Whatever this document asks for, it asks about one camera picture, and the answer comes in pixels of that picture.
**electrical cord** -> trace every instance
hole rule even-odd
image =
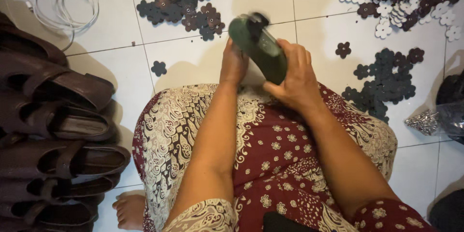
[[[75,32],[90,27],[93,23],[95,23],[96,19],[98,18],[100,12],[99,0],[87,1],[90,3],[92,7],[92,17],[87,22],[75,21],[66,8],[65,0],[50,0],[52,10],[55,12],[55,15],[57,16],[58,20],[54,20],[46,16],[41,11],[38,4],[38,0],[33,0],[32,3],[30,0],[27,0],[26,5],[28,6],[29,10],[31,10],[34,13],[34,16],[37,18],[37,20],[44,26],[56,30],[71,31],[71,41],[64,49],[62,49],[62,51],[65,51],[73,44]]]

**tile grout line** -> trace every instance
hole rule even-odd
[[[134,4],[134,10],[136,11],[136,15],[137,15],[136,4],[135,4],[134,0],[132,0],[132,2]],[[140,37],[142,38],[143,52],[145,53],[145,59],[147,60],[148,74],[150,75],[151,86],[153,87],[153,92],[156,95],[156,91],[154,90],[153,76],[152,76],[152,73],[151,73],[151,70],[150,70],[150,63],[148,62],[147,50],[145,49],[145,44],[144,44],[144,41],[143,41],[142,29],[140,28],[139,18],[136,17],[136,19],[137,19],[137,24],[139,25]]]

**brown leather sandal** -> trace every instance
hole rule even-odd
[[[38,223],[28,225],[22,218],[0,217],[0,232],[92,232],[93,222],[83,225],[50,225]]]
[[[55,45],[18,29],[0,12],[0,50],[11,50],[68,67],[66,55]]]
[[[43,138],[104,141],[116,129],[96,112],[66,106],[65,102],[35,103],[14,91],[0,92],[0,127],[5,132],[36,134]]]
[[[70,198],[95,196],[116,187],[120,176],[121,174],[115,173],[78,184],[59,178],[32,181],[0,179],[0,202],[45,200],[60,203]]]
[[[18,141],[0,148],[0,177],[96,178],[121,173],[131,160],[125,148],[85,141]]]
[[[113,84],[105,79],[23,53],[2,51],[0,64],[0,88],[20,91],[34,100],[61,100],[100,111],[113,95]]]
[[[20,218],[27,225],[67,225],[79,226],[98,219],[98,204],[104,195],[69,200],[60,205],[46,201],[23,201],[0,203],[0,216]]]

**hand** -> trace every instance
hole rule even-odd
[[[229,38],[222,57],[219,83],[231,83],[238,86],[247,73],[249,60],[250,58],[241,52],[238,46]]]
[[[277,43],[287,57],[287,75],[280,85],[266,81],[264,90],[301,115],[308,110],[323,108],[325,104],[311,66],[310,52],[301,45],[290,44],[287,40],[279,39]]]

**bare foot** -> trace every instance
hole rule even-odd
[[[113,209],[117,210],[119,229],[143,231],[143,211],[146,198],[141,195],[120,196],[113,203]]]

